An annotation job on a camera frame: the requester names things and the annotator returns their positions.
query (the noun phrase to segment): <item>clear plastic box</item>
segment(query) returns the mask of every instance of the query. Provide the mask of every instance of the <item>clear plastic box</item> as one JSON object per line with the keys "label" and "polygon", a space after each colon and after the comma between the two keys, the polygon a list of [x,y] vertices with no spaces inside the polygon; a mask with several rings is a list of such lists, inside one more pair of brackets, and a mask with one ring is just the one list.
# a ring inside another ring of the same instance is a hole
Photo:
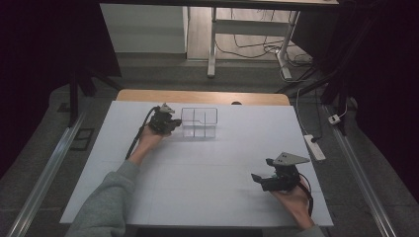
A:
{"label": "clear plastic box", "polygon": [[215,137],[218,112],[216,108],[183,108],[184,137]]}

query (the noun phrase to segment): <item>white tabletop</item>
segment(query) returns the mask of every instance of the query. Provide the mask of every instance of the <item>white tabletop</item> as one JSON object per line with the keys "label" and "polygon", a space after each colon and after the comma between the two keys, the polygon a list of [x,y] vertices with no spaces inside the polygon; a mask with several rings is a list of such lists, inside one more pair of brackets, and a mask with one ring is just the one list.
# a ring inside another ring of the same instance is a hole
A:
{"label": "white tabletop", "polygon": [[[71,223],[81,205],[110,171],[116,171],[148,111],[160,103],[113,102],[61,223]],[[143,162],[127,223],[145,226],[295,226],[251,173],[273,175],[266,158],[289,152],[309,158],[291,106],[175,104],[217,108],[216,137],[183,137],[182,127]],[[313,220],[333,225],[311,163],[297,165],[314,197]]]}

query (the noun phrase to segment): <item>electrical outlet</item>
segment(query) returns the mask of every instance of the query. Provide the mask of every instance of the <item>electrical outlet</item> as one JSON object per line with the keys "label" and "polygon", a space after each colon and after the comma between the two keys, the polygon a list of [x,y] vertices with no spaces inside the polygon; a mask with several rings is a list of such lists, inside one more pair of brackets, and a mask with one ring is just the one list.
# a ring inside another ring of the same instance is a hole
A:
{"label": "electrical outlet", "polygon": [[340,118],[337,115],[334,115],[332,117],[329,117],[329,122],[332,124],[336,124],[340,121]]}
{"label": "electrical outlet", "polygon": [[322,161],[325,160],[326,157],[324,156],[323,152],[320,149],[320,146],[318,146],[317,142],[312,142],[311,139],[313,138],[312,135],[305,135],[305,143],[307,143],[308,148],[311,151],[311,154],[314,156],[314,159],[316,161]]}

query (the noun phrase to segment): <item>gray sleeve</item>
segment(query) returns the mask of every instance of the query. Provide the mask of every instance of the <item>gray sleeve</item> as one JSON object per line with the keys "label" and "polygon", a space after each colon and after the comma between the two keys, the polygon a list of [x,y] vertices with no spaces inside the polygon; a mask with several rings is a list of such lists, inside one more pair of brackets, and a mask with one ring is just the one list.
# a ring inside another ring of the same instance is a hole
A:
{"label": "gray sleeve", "polygon": [[318,225],[314,225],[313,227],[309,229],[301,231],[295,236],[296,237],[324,237],[323,232],[321,231],[320,227],[318,227]]}
{"label": "gray sleeve", "polygon": [[129,161],[109,173],[84,202],[65,236],[123,236],[138,173]]}

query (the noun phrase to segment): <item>power strip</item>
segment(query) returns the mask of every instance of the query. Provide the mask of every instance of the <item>power strip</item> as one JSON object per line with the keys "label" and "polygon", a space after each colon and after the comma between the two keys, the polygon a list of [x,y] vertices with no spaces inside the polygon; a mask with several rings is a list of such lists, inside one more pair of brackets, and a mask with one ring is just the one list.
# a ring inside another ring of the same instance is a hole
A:
{"label": "power strip", "polygon": [[316,161],[323,161],[326,159],[323,152],[320,149],[320,146],[318,146],[317,142],[312,142],[311,139],[313,138],[312,135],[305,135],[305,143],[307,143],[308,148],[311,151],[311,154],[314,156],[314,159]]}

